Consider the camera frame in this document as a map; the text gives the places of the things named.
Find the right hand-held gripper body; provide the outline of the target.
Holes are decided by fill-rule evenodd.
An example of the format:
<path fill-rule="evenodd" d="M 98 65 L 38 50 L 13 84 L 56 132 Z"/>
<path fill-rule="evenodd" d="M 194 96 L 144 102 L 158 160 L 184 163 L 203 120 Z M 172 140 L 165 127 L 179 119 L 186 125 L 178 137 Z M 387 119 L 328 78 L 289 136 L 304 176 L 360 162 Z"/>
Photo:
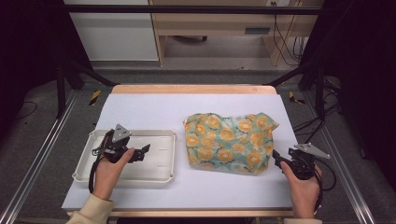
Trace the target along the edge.
<path fill-rule="evenodd" d="M 311 143 L 296 144 L 294 148 L 289 149 L 288 153 L 291 156 L 290 168 L 295 176 L 301 180 L 307 180 L 314 176 L 316 158 L 327 160 L 331 158 L 328 153 Z"/>

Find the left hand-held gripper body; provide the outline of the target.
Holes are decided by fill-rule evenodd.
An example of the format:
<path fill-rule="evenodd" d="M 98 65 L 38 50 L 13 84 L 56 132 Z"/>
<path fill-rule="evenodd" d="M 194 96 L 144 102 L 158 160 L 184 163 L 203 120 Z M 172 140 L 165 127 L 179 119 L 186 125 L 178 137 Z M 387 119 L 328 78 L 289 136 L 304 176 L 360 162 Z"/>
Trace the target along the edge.
<path fill-rule="evenodd" d="M 105 134 L 99 147 L 92 150 L 92 155 L 103 155 L 108 161 L 115 163 L 128 150 L 127 144 L 131 136 L 132 133 L 118 123 Z"/>

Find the orange flower print cloth bag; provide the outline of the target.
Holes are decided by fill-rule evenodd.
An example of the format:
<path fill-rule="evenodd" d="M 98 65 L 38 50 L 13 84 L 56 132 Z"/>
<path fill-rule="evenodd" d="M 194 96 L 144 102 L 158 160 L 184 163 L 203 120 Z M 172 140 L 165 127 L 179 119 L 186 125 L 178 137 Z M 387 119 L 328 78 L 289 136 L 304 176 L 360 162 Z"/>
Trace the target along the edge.
<path fill-rule="evenodd" d="M 268 115 L 194 114 L 183 124 L 192 168 L 240 175 L 259 175 L 268 168 L 278 127 Z"/>

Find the person's right hand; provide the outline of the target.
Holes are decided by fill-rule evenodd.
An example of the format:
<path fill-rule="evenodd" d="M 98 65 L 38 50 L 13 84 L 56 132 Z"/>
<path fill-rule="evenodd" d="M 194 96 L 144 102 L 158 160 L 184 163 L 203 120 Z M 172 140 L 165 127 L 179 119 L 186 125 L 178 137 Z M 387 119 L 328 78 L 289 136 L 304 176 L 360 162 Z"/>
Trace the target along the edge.
<path fill-rule="evenodd" d="M 297 178 L 291 168 L 282 161 L 281 169 L 290 186 L 290 199 L 295 218 L 311 218 L 315 216 L 315 208 L 319 195 L 318 181 L 311 177 L 307 180 Z"/>

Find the person's left hand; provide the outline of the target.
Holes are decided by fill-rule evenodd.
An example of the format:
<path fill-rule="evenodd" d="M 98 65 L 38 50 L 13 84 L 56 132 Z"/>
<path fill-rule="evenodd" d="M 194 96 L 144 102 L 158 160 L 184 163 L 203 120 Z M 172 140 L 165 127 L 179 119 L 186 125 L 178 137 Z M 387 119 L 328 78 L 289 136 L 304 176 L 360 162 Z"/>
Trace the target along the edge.
<path fill-rule="evenodd" d="M 96 169 L 92 194 L 99 199 L 108 201 L 124 166 L 133 155 L 134 148 L 132 147 L 129 148 L 116 163 L 112 163 L 107 158 L 102 157 Z"/>

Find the white plastic tray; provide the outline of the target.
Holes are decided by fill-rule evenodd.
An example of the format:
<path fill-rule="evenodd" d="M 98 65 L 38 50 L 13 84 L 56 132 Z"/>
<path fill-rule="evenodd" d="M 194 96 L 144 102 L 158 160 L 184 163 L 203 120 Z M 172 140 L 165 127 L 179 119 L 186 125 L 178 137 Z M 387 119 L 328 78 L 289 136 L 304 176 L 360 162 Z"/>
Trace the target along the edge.
<path fill-rule="evenodd" d="M 102 143 L 107 130 L 95 130 L 89 134 L 77 168 L 72 174 L 74 180 L 83 187 L 89 185 L 92 164 L 96 157 L 92 154 Z M 132 136 L 127 147 L 135 149 L 150 145 L 142 161 L 127 163 L 123 168 L 117 188 L 162 188 L 174 178 L 174 157 L 176 134 L 171 130 L 131 130 Z"/>

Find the white table mat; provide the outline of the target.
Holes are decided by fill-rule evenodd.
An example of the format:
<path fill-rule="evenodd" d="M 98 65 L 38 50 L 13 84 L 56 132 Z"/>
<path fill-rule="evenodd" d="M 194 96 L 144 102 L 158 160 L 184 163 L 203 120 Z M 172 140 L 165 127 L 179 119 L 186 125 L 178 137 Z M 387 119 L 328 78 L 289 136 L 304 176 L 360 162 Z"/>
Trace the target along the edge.
<path fill-rule="evenodd" d="M 263 112 L 278 124 L 273 133 L 277 151 L 285 154 L 296 142 L 285 106 L 277 94 L 112 93 L 83 149 L 64 209 L 79 209 L 85 202 L 95 160 L 92 150 L 117 124 L 132 131 L 130 146 L 149 147 L 145 159 L 127 165 L 121 174 L 112 194 L 120 211 L 289 209 L 287 179 L 274 165 L 259 175 L 227 174 L 189 166 L 183 122 L 190 115 L 206 112 L 223 117 Z"/>

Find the yellow black floor tape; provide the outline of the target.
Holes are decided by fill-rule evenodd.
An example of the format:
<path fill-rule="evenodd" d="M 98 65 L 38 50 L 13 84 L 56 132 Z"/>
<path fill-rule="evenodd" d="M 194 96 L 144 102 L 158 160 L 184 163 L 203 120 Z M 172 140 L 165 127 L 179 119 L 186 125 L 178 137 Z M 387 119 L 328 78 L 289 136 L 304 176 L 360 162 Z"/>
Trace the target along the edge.
<path fill-rule="evenodd" d="M 305 100 L 296 99 L 292 91 L 289 92 L 289 99 L 291 102 L 297 103 L 299 105 L 305 105 Z"/>
<path fill-rule="evenodd" d="M 100 90 L 96 90 L 96 91 L 93 92 L 92 98 L 91 98 L 91 100 L 89 102 L 89 105 L 95 105 L 100 93 L 101 93 Z"/>

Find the black metal stand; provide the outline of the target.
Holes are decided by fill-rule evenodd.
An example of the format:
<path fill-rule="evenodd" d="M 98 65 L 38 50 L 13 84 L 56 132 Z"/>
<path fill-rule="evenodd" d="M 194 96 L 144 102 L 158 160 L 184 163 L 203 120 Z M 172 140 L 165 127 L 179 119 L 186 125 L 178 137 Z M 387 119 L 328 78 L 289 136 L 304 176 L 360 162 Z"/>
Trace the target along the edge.
<path fill-rule="evenodd" d="M 325 109 L 323 103 L 323 90 L 324 90 L 324 69 L 320 63 L 307 62 L 299 65 L 297 68 L 289 71 L 286 75 L 279 77 L 269 83 L 265 83 L 265 86 L 276 87 L 281 83 L 296 77 L 297 75 L 302 75 L 303 77 L 299 81 L 298 87 L 301 91 L 309 90 L 313 84 L 316 84 L 316 94 L 315 94 L 315 111 L 318 118 L 321 121 L 325 120 Z"/>
<path fill-rule="evenodd" d="M 89 77 L 99 81 L 100 83 L 108 87 L 114 87 L 117 85 L 116 82 L 100 76 L 99 74 L 94 72 L 92 68 L 86 67 L 81 63 L 75 61 L 60 63 L 56 68 L 58 94 L 57 119 L 60 118 L 66 110 L 64 81 L 67 80 L 73 90 L 80 90 L 84 86 L 84 82 L 80 77 L 80 74 L 88 75 Z"/>

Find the wooden table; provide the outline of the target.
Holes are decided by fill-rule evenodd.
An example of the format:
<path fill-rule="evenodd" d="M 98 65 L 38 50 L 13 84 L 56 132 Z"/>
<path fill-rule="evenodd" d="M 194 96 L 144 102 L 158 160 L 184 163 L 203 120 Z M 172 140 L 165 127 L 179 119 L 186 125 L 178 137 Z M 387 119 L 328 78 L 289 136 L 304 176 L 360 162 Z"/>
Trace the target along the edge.
<path fill-rule="evenodd" d="M 106 99 L 98 123 L 108 130 L 121 123 L 131 130 L 172 130 L 177 135 L 175 179 L 164 189 L 117 188 L 115 217 L 289 217 L 285 176 L 270 166 L 259 176 L 190 168 L 182 121 L 197 112 L 239 116 L 264 112 L 278 122 L 275 147 L 296 142 L 282 99 L 271 86 L 118 85 Z"/>

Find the dark curtain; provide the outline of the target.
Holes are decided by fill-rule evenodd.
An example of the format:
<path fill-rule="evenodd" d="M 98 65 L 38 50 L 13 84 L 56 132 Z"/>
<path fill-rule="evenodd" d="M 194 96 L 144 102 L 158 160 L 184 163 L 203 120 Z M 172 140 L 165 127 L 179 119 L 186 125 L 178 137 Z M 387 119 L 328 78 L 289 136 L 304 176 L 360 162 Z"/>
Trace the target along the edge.
<path fill-rule="evenodd" d="M 64 0 L 0 0 L 0 140 L 27 92 L 56 78 L 62 57 L 89 68 Z"/>
<path fill-rule="evenodd" d="M 396 190 L 396 0 L 324 0 L 304 51 L 314 57 L 334 30 L 321 59 L 341 81 L 340 103 L 362 149 Z"/>

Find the white cabinet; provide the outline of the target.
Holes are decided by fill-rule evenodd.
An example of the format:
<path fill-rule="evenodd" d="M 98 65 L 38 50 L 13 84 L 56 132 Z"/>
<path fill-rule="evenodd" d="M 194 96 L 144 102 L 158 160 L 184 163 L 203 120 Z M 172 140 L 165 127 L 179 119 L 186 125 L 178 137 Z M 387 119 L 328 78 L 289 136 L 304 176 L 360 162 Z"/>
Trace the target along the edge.
<path fill-rule="evenodd" d="M 149 13 L 71 13 L 91 61 L 157 61 Z"/>

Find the light wooden desk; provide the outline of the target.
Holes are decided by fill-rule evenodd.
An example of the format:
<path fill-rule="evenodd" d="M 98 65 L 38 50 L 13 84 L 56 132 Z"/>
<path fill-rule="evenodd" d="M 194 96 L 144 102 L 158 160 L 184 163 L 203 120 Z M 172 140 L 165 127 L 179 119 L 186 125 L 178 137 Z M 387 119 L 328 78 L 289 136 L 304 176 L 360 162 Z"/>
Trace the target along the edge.
<path fill-rule="evenodd" d="M 152 6 L 321 7 L 324 0 L 148 0 Z M 315 15 L 182 14 L 154 13 L 156 35 L 237 36 L 262 38 L 272 65 L 287 55 L 292 37 L 308 37 Z"/>

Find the aluminium floor rail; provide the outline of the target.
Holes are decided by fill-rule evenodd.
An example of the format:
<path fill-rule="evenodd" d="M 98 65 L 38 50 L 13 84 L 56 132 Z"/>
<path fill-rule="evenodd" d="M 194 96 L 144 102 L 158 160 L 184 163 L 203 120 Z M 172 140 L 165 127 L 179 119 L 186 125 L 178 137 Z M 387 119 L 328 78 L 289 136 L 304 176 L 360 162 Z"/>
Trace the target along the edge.
<path fill-rule="evenodd" d="M 318 216 L 326 223 L 348 224 L 376 224 L 374 216 L 364 200 L 361 191 L 347 167 L 347 160 L 343 151 L 335 143 L 331 134 L 331 127 L 343 137 L 347 134 L 336 120 L 339 105 L 336 97 L 328 92 L 324 93 L 323 103 L 325 120 L 318 121 L 318 129 L 310 134 L 311 142 L 328 152 L 329 160 L 322 159 L 318 166 L 323 171 L 324 187 L 333 189 L 323 193 L 323 201 L 318 210 Z"/>
<path fill-rule="evenodd" d="M 3 213 L 0 215 L 0 224 L 13 224 L 13 222 L 16 220 L 18 213 L 21 211 L 21 208 L 31 191 L 33 184 L 41 172 L 48 155 L 52 151 L 53 145 L 55 144 L 64 124 L 69 117 L 71 110 L 73 109 L 73 106 L 75 105 L 78 95 L 79 91 L 70 91 L 64 112 L 54 121 L 45 141 L 38 150 L 35 159 L 30 165 L 13 198 Z"/>

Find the black horizontal frame bar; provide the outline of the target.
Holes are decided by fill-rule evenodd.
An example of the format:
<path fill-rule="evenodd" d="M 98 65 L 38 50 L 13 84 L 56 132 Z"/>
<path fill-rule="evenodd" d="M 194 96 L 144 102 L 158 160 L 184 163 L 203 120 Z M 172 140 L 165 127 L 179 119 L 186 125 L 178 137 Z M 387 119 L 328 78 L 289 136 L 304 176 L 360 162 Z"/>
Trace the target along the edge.
<path fill-rule="evenodd" d="M 64 5 L 64 8 L 81 13 L 319 15 L 323 12 L 320 7 Z"/>

